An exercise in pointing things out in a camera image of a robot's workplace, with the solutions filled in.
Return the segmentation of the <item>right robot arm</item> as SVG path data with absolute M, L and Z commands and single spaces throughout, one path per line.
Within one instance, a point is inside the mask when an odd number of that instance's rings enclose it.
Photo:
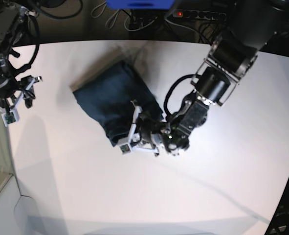
M 40 48 L 40 31 L 38 22 L 31 14 L 33 9 L 26 0 L 0 0 L 0 106 L 8 108 L 8 98 L 14 98 L 16 92 L 21 92 L 27 108 L 31 108 L 35 94 L 27 83 L 31 77 L 24 77 L 20 81 L 16 77 L 29 70 L 34 63 Z M 30 61 L 16 69 L 9 61 L 10 56 L 19 58 L 20 54 L 14 46 L 28 33 L 27 22 L 31 21 L 36 29 L 34 40 L 35 50 Z

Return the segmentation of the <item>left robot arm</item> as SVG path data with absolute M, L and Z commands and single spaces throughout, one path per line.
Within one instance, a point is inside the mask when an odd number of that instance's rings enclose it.
M 212 105 L 222 106 L 240 80 L 254 65 L 258 52 L 289 19 L 289 0 L 238 0 L 227 27 L 215 38 L 210 51 L 195 74 L 187 75 L 193 90 L 177 112 L 165 110 L 165 121 L 154 121 L 140 113 L 132 148 L 156 156 L 164 148 L 178 155 L 189 148 L 189 136 L 202 126 Z

